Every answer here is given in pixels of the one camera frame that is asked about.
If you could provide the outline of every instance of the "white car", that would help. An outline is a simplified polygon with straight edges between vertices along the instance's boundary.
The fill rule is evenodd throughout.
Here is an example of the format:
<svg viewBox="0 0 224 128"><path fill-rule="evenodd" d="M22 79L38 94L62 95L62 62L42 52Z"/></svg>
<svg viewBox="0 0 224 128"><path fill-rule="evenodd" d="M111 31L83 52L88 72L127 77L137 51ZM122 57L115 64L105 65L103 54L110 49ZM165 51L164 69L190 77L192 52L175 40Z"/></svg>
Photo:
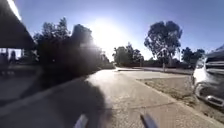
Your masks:
<svg viewBox="0 0 224 128"><path fill-rule="evenodd" d="M193 92L199 99L224 107L224 49L198 60L192 85Z"/></svg>

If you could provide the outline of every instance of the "road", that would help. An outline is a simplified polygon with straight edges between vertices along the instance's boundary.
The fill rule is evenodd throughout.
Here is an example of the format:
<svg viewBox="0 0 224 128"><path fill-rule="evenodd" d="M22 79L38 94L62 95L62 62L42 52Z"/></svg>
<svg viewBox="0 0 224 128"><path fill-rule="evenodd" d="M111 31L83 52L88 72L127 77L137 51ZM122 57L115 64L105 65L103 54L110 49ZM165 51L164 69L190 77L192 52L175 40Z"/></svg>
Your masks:
<svg viewBox="0 0 224 128"><path fill-rule="evenodd" d="M135 69L142 69L142 70L148 70L148 71L159 71L163 72L163 68L156 68L156 67L135 67ZM179 73L179 74L185 74L185 75L191 75L193 74L194 70L192 69L176 69L176 68L166 68L165 72L167 73Z"/></svg>
<svg viewBox="0 0 224 128"><path fill-rule="evenodd" d="M218 127L131 76L102 70L73 80L60 91L1 117L0 127L72 128L81 113L89 118L88 127L141 128L140 114L144 113L150 114L159 128Z"/></svg>
<svg viewBox="0 0 224 128"><path fill-rule="evenodd" d="M0 78L0 101L17 100L37 77L35 75Z"/></svg>

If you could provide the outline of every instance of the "asphalt road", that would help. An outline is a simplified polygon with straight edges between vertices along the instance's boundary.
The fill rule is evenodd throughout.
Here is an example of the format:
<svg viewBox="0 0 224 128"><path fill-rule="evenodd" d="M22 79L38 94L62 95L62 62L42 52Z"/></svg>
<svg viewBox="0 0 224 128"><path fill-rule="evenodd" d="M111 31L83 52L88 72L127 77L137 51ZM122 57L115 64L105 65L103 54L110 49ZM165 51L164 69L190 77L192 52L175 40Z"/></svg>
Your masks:
<svg viewBox="0 0 224 128"><path fill-rule="evenodd" d="M129 71L129 70L144 70L144 71L154 71L154 72L164 72L163 68L156 67L134 67L134 68L117 68L121 71ZM175 73L175 74L184 74L184 75L192 75L194 70L192 69L177 69L177 68L165 68L166 73Z"/></svg>
<svg viewBox="0 0 224 128"><path fill-rule="evenodd" d="M73 80L60 91L1 117L0 127L72 128L83 113L89 119L88 127L141 128L140 114L144 113L150 114L159 128L218 127L131 76L103 70Z"/></svg>

